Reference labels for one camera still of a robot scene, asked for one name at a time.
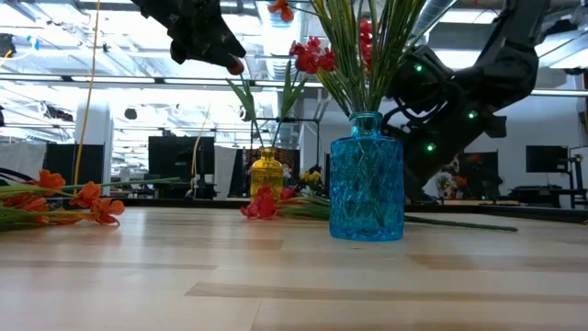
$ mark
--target black monitor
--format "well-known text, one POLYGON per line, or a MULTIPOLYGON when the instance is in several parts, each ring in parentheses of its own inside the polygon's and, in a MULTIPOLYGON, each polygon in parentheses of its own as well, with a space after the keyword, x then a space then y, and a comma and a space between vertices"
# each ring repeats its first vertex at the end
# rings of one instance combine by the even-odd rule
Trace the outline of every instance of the black monitor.
MULTIPOLYGON (((47 144, 44 168, 52 173, 59 173, 66 185, 74 184, 75 159, 78 144, 47 144)), ((85 144, 80 161, 78 184, 89 181, 102 183, 104 175, 104 145, 85 144)))
POLYGON ((527 173, 567 173, 568 147, 527 146, 527 173))
MULTIPOLYGON (((149 137, 149 174, 190 179, 192 154, 198 137, 149 137)), ((199 173, 214 174, 214 137, 201 137, 197 154, 199 173)))

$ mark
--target wooden table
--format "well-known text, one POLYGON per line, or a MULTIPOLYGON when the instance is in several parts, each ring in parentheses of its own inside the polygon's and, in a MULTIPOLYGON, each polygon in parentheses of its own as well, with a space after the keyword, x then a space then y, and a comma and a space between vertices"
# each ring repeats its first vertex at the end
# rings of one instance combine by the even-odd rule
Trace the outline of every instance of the wooden table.
POLYGON ((0 234, 13 330, 588 330, 588 228, 484 215, 520 233, 406 225, 395 243, 238 211, 129 208, 0 234))

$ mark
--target ceiling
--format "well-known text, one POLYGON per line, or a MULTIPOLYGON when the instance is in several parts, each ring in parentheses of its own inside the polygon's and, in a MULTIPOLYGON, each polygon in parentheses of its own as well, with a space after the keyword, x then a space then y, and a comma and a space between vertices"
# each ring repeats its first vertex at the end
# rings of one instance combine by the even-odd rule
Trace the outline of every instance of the ceiling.
MULTIPOLYGON (((318 20, 300 11, 296 11, 291 24, 285 24, 266 10, 268 2, 222 0, 220 3, 225 22, 247 50, 244 76, 251 79, 280 81, 290 43, 304 41, 309 36, 324 37, 318 20)), ((430 46, 447 66, 462 68, 472 65, 492 32, 492 20, 502 9, 502 3, 502 0, 458 1, 430 32, 430 46)), ((548 22, 569 16, 580 22, 580 27, 576 31, 549 36, 537 46, 543 67, 588 65, 586 57, 575 55, 575 59, 572 58, 588 47, 584 28, 588 19, 585 12, 578 9, 579 4, 580 0, 551 0, 550 12, 553 14, 546 19, 548 22)), ((299 8, 308 5, 303 1, 296 3, 299 8)), ((15 57, 0 66, 0 74, 90 75, 95 19, 96 1, 0 0, 0 34, 14 35, 13 42, 17 47, 15 57)), ((218 66, 194 61, 182 65, 175 63, 169 56, 170 42, 165 28, 152 18, 144 18, 130 0, 104 0, 98 20, 96 75, 170 79, 230 77, 218 66)), ((209 108, 211 112, 206 127, 219 129, 217 141, 227 146, 241 146, 250 140, 249 123, 239 118, 239 100, 226 86, 202 86, 193 90, 99 84, 96 88, 107 92, 111 100, 117 128, 115 148, 117 153, 120 152, 117 158, 122 160, 121 163, 133 164, 134 154, 144 152, 146 137, 159 135, 159 128, 184 128, 177 129, 178 134, 196 134, 209 108), (137 110, 136 120, 125 118, 127 108, 137 110), (137 147, 132 153, 128 148, 122 148, 133 144, 137 147)), ((72 115, 75 120, 85 94, 85 87, 75 84, 0 81, 0 105, 6 109, 6 123, 23 124, 20 128, 2 129, 0 136, 5 138, 0 142, 18 139, 70 142, 73 124, 44 114, 49 105, 72 115), (56 124, 61 128, 52 128, 56 124), (43 127, 25 128, 27 125, 43 127)), ((306 97, 316 98, 316 93, 307 93, 306 97)), ((255 98, 259 116, 276 116, 279 93, 275 88, 257 88, 255 98)), ((323 101, 315 100, 314 104, 323 101)), ((336 107, 326 109, 328 113, 338 111, 336 107)), ((315 113, 315 109, 300 106, 295 116, 308 118, 315 113)), ((328 114, 324 118, 333 117, 336 116, 328 114)), ((263 135, 268 140, 275 132, 274 124, 264 124, 268 133, 263 135)), ((299 131, 298 125, 285 125, 278 141, 283 146, 296 148, 299 131)))

